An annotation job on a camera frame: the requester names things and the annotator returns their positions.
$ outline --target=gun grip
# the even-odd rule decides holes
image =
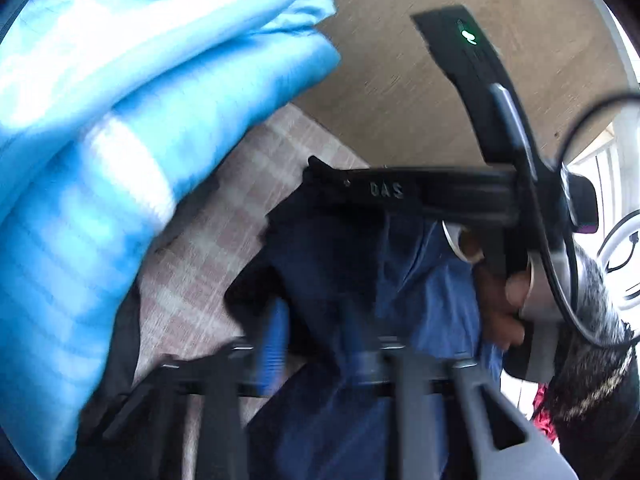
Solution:
[[[519,321],[525,329],[524,342],[507,350],[502,367],[517,379],[547,384],[555,373],[560,326],[555,322]]]

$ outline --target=blue fabric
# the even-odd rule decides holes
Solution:
[[[157,224],[97,164],[105,112],[176,200],[339,56],[331,0],[31,0],[0,45],[0,426],[40,480],[75,449]]]
[[[82,126],[294,1],[30,0],[0,44],[0,221]]]
[[[439,358],[474,356],[499,381],[502,354],[481,341],[471,266],[439,222],[351,206],[305,170],[304,183],[269,214],[264,247],[225,294],[245,333],[273,295],[287,298],[290,350],[310,362],[248,425],[252,480],[383,480],[390,403],[354,386],[344,309],[373,314]],[[444,407],[425,397],[447,459]]]
[[[289,344],[289,309],[282,298],[274,298],[260,341],[252,341],[257,352],[254,356],[257,370],[255,383],[262,396],[278,386],[284,372]]]

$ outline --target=black cable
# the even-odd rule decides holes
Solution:
[[[631,301],[637,298],[638,296],[640,296],[640,290],[636,290],[633,294],[627,294],[626,296],[623,296],[623,299],[625,301]]]
[[[566,158],[566,154],[569,151],[576,134],[583,128],[583,126],[589,122],[594,115],[599,114],[606,108],[612,107],[620,103],[638,103],[640,104],[640,93],[638,92],[620,92],[612,94],[609,97],[605,97],[603,100],[596,102],[591,108],[583,113],[580,118],[573,124],[573,126],[567,131],[566,135],[562,138],[562,144],[558,150],[558,161],[556,162],[556,173],[558,176],[562,172],[562,164]]]
[[[634,244],[631,246],[631,252],[629,253],[628,258],[625,260],[625,262],[623,264],[620,264],[618,266],[615,267],[609,267],[609,263],[607,262],[607,267],[605,267],[604,271],[609,274],[610,272],[616,272],[617,270],[622,269],[622,267],[625,267],[626,264],[628,264],[631,261],[631,258],[634,256],[634,251],[636,250],[636,243],[634,242]]]
[[[630,290],[634,290],[636,286],[640,285],[640,282],[637,282],[635,285],[631,285],[625,292],[629,292]]]
[[[622,92],[619,94],[611,95],[602,101],[597,102],[593,107],[587,110],[580,118],[574,123],[574,125],[569,129],[568,133],[564,136],[562,140],[562,145],[558,154],[558,161],[556,162],[555,172],[558,176],[558,182],[561,181],[562,177],[562,167],[564,165],[564,158],[571,146],[575,136],[580,131],[580,129],[597,113],[609,108],[615,104],[619,103],[639,103],[640,104],[640,93],[635,92]],[[640,342],[640,335],[636,335],[633,338],[621,341],[621,342],[602,342],[593,335],[580,321],[580,319],[576,316],[577,311],[577,303],[578,303],[578,264],[575,256],[575,246],[574,246],[574,235],[569,226],[564,230],[564,244],[566,247],[566,254],[569,258],[569,266],[570,266],[570,304],[566,300],[564,291],[562,290],[562,286],[560,285],[560,281],[558,279],[558,274],[554,269],[553,261],[551,260],[551,250],[549,248],[548,238],[546,237],[546,229],[545,222],[542,216],[542,210],[540,208],[540,202],[538,201],[538,194],[536,192],[535,183],[533,182],[532,176],[528,174],[527,184],[529,187],[529,192],[531,194],[531,199],[534,206],[534,220],[536,225],[536,230],[538,231],[538,237],[540,239],[540,257],[542,258],[542,265],[545,269],[545,273],[547,279],[549,281],[549,285],[551,288],[551,292],[553,294],[556,303],[558,304],[558,309],[562,313],[562,318],[564,321],[571,326],[574,331],[580,336],[588,344],[600,348],[603,350],[617,350],[617,349],[628,349],[631,346],[634,346]]]

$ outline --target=red fabric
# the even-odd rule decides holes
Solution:
[[[536,393],[536,397],[533,399],[533,409],[536,410],[538,406],[542,403],[545,398],[546,393],[546,384],[540,384],[538,386],[538,392]],[[547,410],[541,410],[540,413],[533,419],[533,425],[538,428],[545,436],[554,443],[558,438],[558,434],[556,433],[556,428],[554,428],[554,424],[551,422],[551,415]]]

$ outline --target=green light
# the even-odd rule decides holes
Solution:
[[[462,34],[462,36],[472,45],[477,45],[475,41],[476,37],[471,32],[467,32],[466,30],[461,30],[460,34]]]

